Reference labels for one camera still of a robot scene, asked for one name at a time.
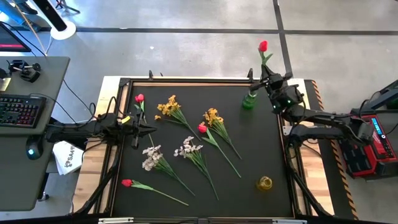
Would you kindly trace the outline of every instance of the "white cylinder base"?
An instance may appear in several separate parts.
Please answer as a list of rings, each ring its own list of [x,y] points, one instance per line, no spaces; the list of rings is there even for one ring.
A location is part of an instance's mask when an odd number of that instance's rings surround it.
[[[76,32],[76,25],[70,21],[65,21],[67,28],[64,31],[58,31],[56,28],[51,28],[50,34],[55,40],[65,40],[71,37]]]

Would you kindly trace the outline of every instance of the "computer mouse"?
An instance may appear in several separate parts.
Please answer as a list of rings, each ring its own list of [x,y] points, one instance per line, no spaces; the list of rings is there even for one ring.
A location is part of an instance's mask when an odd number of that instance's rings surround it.
[[[29,136],[26,140],[26,154],[31,160],[38,159],[43,154],[42,135]]]

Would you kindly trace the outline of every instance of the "artificial flower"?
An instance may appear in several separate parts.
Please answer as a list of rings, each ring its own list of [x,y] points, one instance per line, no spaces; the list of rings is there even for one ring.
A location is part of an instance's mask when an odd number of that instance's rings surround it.
[[[239,155],[238,151],[235,149],[235,146],[226,131],[224,119],[218,115],[218,111],[214,108],[210,108],[205,112],[204,117],[208,121],[210,129],[221,136],[232,147],[235,154],[242,159],[241,155]]]
[[[169,98],[169,102],[168,103],[166,103],[164,105],[162,105],[162,104],[157,105],[157,109],[159,111],[161,111],[163,115],[167,115],[167,116],[173,117],[177,121],[174,121],[174,120],[171,120],[171,119],[162,119],[162,120],[166,120],[166,121],[170,121],[170,122],[173,122],[173,123],[178,123],[178,124],[182,124],[182,125],[186,126],[200,141],[200,138],[193,131],[191,126],[188,124],[188,121],[185,118],[185,116],[182,113],[180,108],[181,108],[181,105],[179,105],[175,101],[175,95],[172,95]]]
[[[268,41],[264,40],[259,45],[259,51],[266,52],[268,50]]]
[[[264,40],[260,43],[259,45],[259,53],[260,53],[260,57],[261,57],[261,64],[263,66],[266,66],[267,61],[272,57],[272,53],[265,55],[265,52],[268,50],[268,41]]]
[[[183,142],[183,146],[180,149],[174,150],[174,156],[182,156],[185,158],[190,159],[200,170],[200,172],[209,180],[211,187],[213,188],[214,194],[218,200],[217,191],[213,185],[213,181],[211,180],[210,174],[208,172],[206,166],[206,160],[201,156],[200,149],[203,146],[196,146],[192,142],[193,137],[189,136]]]
[[[144,95],[140,94],[140,95],[136,96],[135,99],[136,99],[137,103],[141,103],[144,101]]]
[[[224,153],[224,151],[220,148],[220,146],[218,145],[218,143],[216,142],[216,140],[213,138],[213,136],[211,135],[211,133],[209,132],[209,129],[206,129],[206,133],[208,135],[209,138],[204,138],[202,137],[203,140],[205,140],[206,142],[214,145],[217,147],[218,150],[220,150],[220,152],[222,153],[222,155],[224,156],[224,158],[228,161],[228,163],[231,165],[231,167],[235,170],[235,173],[238,175],[239,178],[241,178],[241,174],[239,174],[239,172],[236,170],[235,166],[232,164],[232,162],[228,159],[228,157],[226,157],[226,154]]]
[[[146,171],[151,171],[152,168],[155,168],[159,171],[163,171],[173,179],[177,180],[182,184],[193,196],[195,194],[185,185],[185,183],[178,177],[178,175],[174,172],[170,164],[163,157],[163,154],[160,153],[161,145],[156,147],[149,147],[142,151],[143,154],[147,154],[147,159],[142,163],[142,168]]]
[[[171,199],[175,200],[176,202],[180,202],[180,203],[183,204],[183,205],[189,206],[189,204],[187,204],[187,203],[185,203],[185,202],[182,202],[182,201],[180,201],[179,199],[173,198],[173,197],[171,197],[171,196],[169,196],[169,195],[167,195],[167,194],[165,194],[165,193],[163,193],[163,192],[161,192],[161,191],[158,191],[158,190],[156,190],[156,189],[153,189],[152,187],[149,187],[148,185],[142,184],[142,183],[140,183],[140,182],[138,182],[138,181],[136,181],[136,180],[122,180],[122,184],[123,184],[124,186],[126,186],[126,187],[135,187],[135,188],[144,189],[144,190],[151,190],[151,191],[153,191],[153,192],[157,192],[157,193],[159,193],[159,194],[161,194],[161,195],[163,195],[163,196],[166,196],[166,197],[168,197],[168,198],[171,198]]]
[[[199,124],[198,126],[198,130],[200,133],[205,133],[207,131],[207,127],[205,126],[205,123],[202,122],[201,124]]]
[[[126,186],[126,187],[131,187],[131,185],[132,185],[132,180],[128,180],[128,179],[122,180],[122,184],[123,184],[124,186]]]
[[[136,102],[139,103],[139,106],[138,105],[134,105],[134,106],[137,109],[141,109],[142,112],[144,112],[143,119],[144,119],[145,123],[147,124],[148,122],[147,122],[147,119],[145,117],[145,107],[144,107],[144,103],[145,103],[144,99],[145,99],[145,97],[144,97],[143,94],[139,94],[139,95],[135,96],[135,99],[136,99]],[[152,140],[152,136],[150,134],[148,134],[148,136],[149,136],[150,142],[152,143],[152,146],[154,146],[154,142]]]

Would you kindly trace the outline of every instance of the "small yellow vase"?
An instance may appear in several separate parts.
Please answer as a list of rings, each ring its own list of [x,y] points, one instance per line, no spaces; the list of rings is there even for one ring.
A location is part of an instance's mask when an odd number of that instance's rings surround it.
[[[261,191],[266,191],[271,189],[272,187],[271,178],[267,176],[261,177],[260,180],[256,183],[256,187]]]

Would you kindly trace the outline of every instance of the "monitor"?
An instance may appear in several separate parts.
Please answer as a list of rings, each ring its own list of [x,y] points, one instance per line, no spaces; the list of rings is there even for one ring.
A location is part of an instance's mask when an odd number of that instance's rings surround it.
[[[31,52],[31,49],[0,22],[0,52]]]

